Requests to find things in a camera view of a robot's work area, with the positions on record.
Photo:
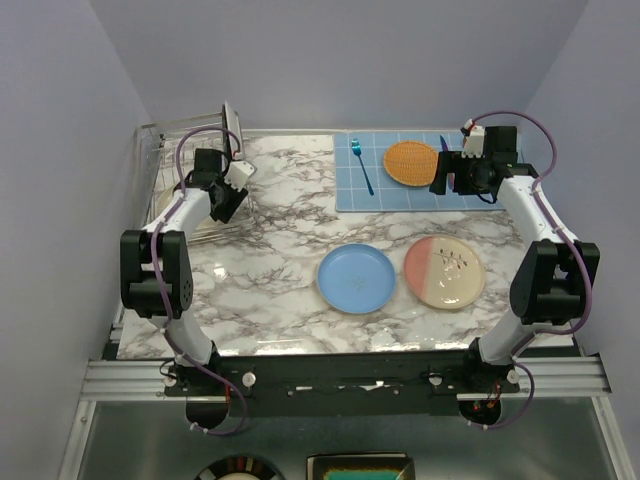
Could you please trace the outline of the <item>pink and cream plate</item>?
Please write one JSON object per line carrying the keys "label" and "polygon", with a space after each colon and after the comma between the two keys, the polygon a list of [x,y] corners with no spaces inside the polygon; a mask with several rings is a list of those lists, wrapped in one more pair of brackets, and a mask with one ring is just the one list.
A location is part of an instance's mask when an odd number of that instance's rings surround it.
{"label": "pink and cream plate", "polygon": [[403,273],[409,290],[424,304],[458,310],[474,303],[485,285],[485,268],[464,241],[446,235],[417,240],[407,251]]}

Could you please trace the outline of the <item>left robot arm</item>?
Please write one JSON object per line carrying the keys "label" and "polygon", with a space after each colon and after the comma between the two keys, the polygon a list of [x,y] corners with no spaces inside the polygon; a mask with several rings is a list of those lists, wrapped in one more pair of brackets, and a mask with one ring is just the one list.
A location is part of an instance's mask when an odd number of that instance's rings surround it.
{"label": "left robot arm", "polygon": [[201,395],[222,380],[210,361],[216,347],[191,309],[194,280],[188,241],[207,218],[226,223],[248,196],[256,167],[229,160],[215,149],[195,151],[194,168],[182,175],[166,207],[138,230],[120,237],[120,289],[123,306],[147,319],[165,338],[176,361],[191,366],[187,382]]}

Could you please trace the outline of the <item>cream white plate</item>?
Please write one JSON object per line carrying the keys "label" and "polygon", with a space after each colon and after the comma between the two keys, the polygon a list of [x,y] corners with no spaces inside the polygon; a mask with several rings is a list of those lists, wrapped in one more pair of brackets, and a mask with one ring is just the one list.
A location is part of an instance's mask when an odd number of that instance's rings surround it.
{"label": "cream white plate", "polygon": [[[156,214],[160,214],[170,204],[171,200],[173,199],[174,188],[175,186],[165,189],[157,197],[155,201],[155,210],[154,210]],[[214,221],[210,216],[207,216],[203,221],[199,223],[196,230],[200,231],[204,229],[214,228],[217,225],[218,223],[216,221]]]}

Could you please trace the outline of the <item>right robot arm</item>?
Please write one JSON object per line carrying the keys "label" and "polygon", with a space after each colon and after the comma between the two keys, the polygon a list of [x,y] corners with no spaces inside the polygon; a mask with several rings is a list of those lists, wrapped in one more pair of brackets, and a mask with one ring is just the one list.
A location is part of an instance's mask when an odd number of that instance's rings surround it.
{"label": "right robot arm", "polygon": [[529,244],[510,286],[509,311],[472,342],[459,370],[462,384],[480,392],[504,379],[537,335],[572,335],[586,323],[600,251],[565,226],[543,192],[541,175],[519,161],[516,127],[469,120],[461,133],[461,149],[439,153],[430,192],[500,203]]}

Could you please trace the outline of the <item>wire dish rack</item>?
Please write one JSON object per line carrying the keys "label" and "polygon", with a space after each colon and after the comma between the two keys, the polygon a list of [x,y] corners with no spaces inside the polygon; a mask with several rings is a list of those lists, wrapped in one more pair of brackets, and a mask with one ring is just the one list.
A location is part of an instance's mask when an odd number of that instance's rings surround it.
{"label": "wire dish rack", "polygon": [[[134,200],[137,223],[145,225],[156,218],[157,197],[167,188],[176,186],[179,177],[175,169],[174,153],[179,141],[191,130],[203,126],[222,127],[221,111],[209,115],[143,125],[136,129],[134,186],[138,189]],[[256,205],[247,196],[228,223],[216,221],[214,228],[197,231],[191,244],[212,242],[233,234],[246,232],[257,221]]]}

